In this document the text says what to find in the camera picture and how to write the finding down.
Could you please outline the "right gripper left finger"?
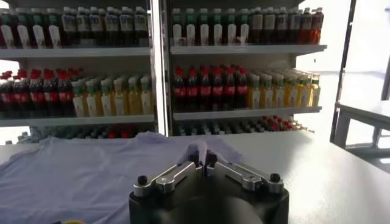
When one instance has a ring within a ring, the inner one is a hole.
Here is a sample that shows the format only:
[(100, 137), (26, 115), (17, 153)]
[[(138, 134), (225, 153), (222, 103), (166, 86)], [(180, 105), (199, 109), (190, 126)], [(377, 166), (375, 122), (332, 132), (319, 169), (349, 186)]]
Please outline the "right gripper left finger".
[(141, 175), (133, 185), (133, 194), (136, 197), (147, 197), (154, 190), (163, 194), (175, 191), (176, 186), (184, 179), (195, 177), (202, 173), (202, 163), (199, 160), (199, 152), (192, 152), (187, 160), (181, 164), (175, 164), (154, 176)]

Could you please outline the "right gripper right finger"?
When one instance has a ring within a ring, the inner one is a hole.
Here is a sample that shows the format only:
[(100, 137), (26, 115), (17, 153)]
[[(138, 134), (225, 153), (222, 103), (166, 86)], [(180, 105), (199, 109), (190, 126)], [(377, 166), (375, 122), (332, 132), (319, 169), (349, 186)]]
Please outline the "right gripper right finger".
[(218, 178), (229, 178), (243, 189), (251, 192), (264, 186), (272, 194), (282, 194), (284, 181), (278, 173), (266, 174), (241, 163), (228, 163), (214, 153), (206, 155), (206, 174)]

